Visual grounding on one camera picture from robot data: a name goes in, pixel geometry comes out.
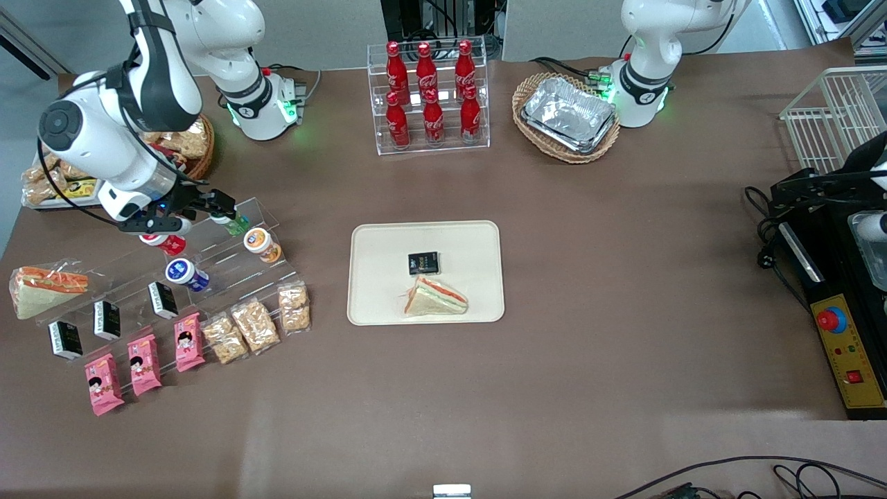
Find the black box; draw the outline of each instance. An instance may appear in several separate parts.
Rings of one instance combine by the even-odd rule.
[[[120,308],[111,302],[98,301],[93,304],[95,328],[93,334],[108,341],[120,338]]]
[[[74,360],[83,355],[83,346],[80,345],[80,335],[77,327],[67,322],[55,321],[50,324],[50,339],[52,340],[52,354],[62,359]]]
[[[174,319],[178,315],[176,297],[172,296],[172,289],[161,282],[152,282],[148,285],[148,293],[151,294],[151,307],[154,313],[163,319]]]
[[[409,256],[410,275],[420,273],[437,274],[441,272],[440,265],[437,262],[437,251],[429,251],[428,253],[412,253]]]

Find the black machine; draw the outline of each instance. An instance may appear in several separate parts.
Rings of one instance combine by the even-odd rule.
[[[887,419],[885,146],[887,132],[840,170],[805,169],[773,185],[758,226],[758,264],[791,289],[776,250],[788,256],[850,419]]]

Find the wire basket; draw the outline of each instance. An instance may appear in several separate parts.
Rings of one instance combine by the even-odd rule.
[[[780,113],[802,168],[824,175],[887,130],[877,104],[887,98],[887,66],[832,67]]]
[[[616,119],[616,122],[613,123],[613,126],[610,127],[607,135],[604,136],[604,138],[600,141],[600,144],[598,144],[598,146],[592,151],[591,154],[579,154],[575,151],[571,151],[560,142],[529,126],[521,118],[521,108],[523,108],[523,105],[526,104],[528,100],[530,100],[530,97],[532,97],[533,93],[536,92],[539,84],[548,78],[555,77],[564,78],[581,91],[594,93],[592,87],[580,82],[572,76],[558,75],[556,73],[539,73],[538,75],[533,75],[517,86],[517,90],[514,91],[514,96],[512,96],[511,98],[511,111],[512,118],[514,119],[514,124],[517,125],[517,128],[523,133],[524,137],[532,142],[533,145],[538,147],[539,150],[543,153],[548,154],[553,158],[559,159],[563,162],[568,162],[570,164],[585,164],[592,162],[603,156],[604,153],[606,153],[613,146],[613,143],[616,142],[616,138],[619,137],[618,117]]]

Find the red emergency stop button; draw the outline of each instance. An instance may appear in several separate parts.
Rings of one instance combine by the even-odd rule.
[[[862,373],[859,371],[847,371],[847,383],[862,383]]]
[[[816,323],[826,331],[835,334],[841,334],[847,330],[847,316],[835,306],[830,306],[816,314]]]

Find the brown tabletop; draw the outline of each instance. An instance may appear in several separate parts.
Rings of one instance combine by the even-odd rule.
[[[314,329],[96,418],[82,371],[52,357],[4,293],[0,490],[392,498],[467,482],[477,498],[606,498],[740,454],[887,475],[887,423],[844,421],[813,325],[755,265],[758,215],[742,201],[743,186],[797,167],[779,111],[821,70],[851,64],[844,42],[687,57],[655,121],[579,167],[539,153],[511,121],[513,89],[539,70],[529,63],[491,65],[489,150],[385,158],[362,71],[325,73],[305,124],[268,143],[236,130],[202,82],[212,183],[279,218]],[[501,231],[501,321],[348,322],[356,226],[469,219]],[[23,210],[0,271],[97,265],[119,255],[112,244],[139,247],[79,213]],[[783,494],[764,463],[686,479]]]

